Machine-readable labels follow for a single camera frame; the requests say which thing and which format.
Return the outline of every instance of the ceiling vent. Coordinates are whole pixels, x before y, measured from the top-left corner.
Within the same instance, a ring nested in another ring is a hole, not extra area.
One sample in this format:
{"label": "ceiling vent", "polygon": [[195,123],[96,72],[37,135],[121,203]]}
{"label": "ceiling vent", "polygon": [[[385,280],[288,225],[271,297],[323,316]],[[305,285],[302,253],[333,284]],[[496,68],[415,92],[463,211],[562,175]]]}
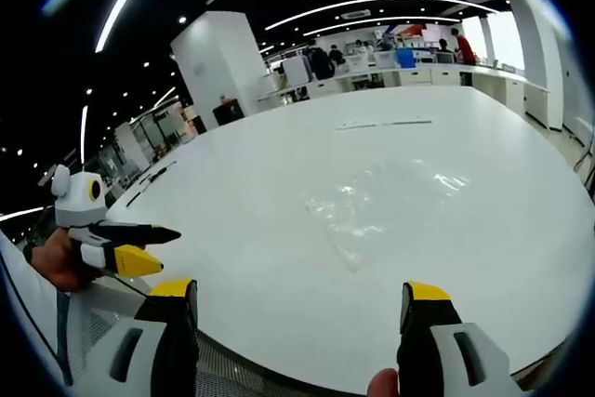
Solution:
{"label": "ceiling vent", "polygon": [[372,13],[369,9],[361,9],[360,11],[352,11],[351,13],[341,14],[341,18],[344,20],[369,18],[370,16],[372,16]]}

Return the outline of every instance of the white round table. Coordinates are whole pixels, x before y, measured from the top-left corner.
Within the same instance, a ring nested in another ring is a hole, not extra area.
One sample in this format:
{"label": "white round table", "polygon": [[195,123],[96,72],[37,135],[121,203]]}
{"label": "white round table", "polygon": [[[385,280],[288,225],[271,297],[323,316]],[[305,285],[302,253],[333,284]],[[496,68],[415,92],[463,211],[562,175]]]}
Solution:
{"label": "white round table", "polygon": [[445,289],[513,372],[569,335],[593,280],[595,207],[578,177],[470,87],[294,104],[208,132],[153,171],[172,160],[109,214],[182,232],[149,248],[165,269],[145,279],[195,278],[201,330],[317,386],[365,393],[396,367],[405,281]]}

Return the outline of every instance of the yellow label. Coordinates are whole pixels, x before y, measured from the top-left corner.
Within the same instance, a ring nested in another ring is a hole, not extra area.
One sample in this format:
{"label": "yellow label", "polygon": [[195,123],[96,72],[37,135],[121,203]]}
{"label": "yellow label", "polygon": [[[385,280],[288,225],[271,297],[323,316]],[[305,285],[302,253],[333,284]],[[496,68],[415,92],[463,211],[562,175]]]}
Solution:
{"label": "yellow label", "polygon": [[118,246],[114,254],[117,273],[128,278],[157,273],[163,269],[158,258],[134,245]]}
{"label": "yellow label", "polygon": [[415,300],[450,300],[450,296],[444,292],[440,287],[435,285],[427,285],[422,283],[416,283],[415,281],[408,281],[413,290],[413,299]]}
{"label": "yellow label", "polygon": [[179,279],[158,284],[149,294],[152,297],[185,297],[192,279]]}

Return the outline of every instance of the white pillar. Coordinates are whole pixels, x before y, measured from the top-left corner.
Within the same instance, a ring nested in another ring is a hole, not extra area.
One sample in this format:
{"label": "white pillar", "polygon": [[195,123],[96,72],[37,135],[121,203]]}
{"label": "white pillar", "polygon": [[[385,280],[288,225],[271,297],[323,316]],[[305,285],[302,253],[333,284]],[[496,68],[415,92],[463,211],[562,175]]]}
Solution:
{"label": "white pillar", "polygon": [[492,40],[490,22],[487,21],[486,17],[483,17],[480,18],[480,24],[482,25],[483,40],[485,41],[485,51],[487,52],[487,63],[489,65],[494,65],[496,53],[494,51],[494,41]]}
{"label": "white pillar", "polygon": [[267,70],[244,13],[207,11],[171,47],[207,129],[218,126],[213,109],[222,95],[238,99],[246,116],[258,112],[258,85]]}
{"label": "white pillar", "polygon": [[119,125],[114,131],[115,139],[118,142],[118,146],[122,149],[126,160],[133,162],[139,167],[140,171],[144,171],[150,166],[149,160],[145,157],[145,154],[140,147],[137,138],[132,132],[132,128],[129,123],[123,123]]}
{"label": "white pillar", "polygon": [[510,0],[510,7],[521,37],[525,77],[549,90],[546,125],[562,129],[562,63],[555,32],[541,11],[532,8],[526,0]]}

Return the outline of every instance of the floor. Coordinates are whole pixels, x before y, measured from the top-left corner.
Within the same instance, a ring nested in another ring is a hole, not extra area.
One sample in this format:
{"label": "floor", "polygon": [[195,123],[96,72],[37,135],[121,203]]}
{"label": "floor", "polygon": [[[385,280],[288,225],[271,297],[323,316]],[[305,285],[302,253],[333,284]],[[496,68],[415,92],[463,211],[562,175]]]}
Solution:
{"label": "floor", "polygon": [[[565,128],[562,132],[555,130],[548,130],[529,115],[525,115],[525,121],[534,127],[541,135],[545,137],[560,153],[564,156],[570,166],[574,166],[576,162],[585,153],[585,148],[581,145],[575,137]],[[587,155],[585,162],[578,171],[578,176],[584,183],[587,179],[588,170],[591,166],[591,155]]]}

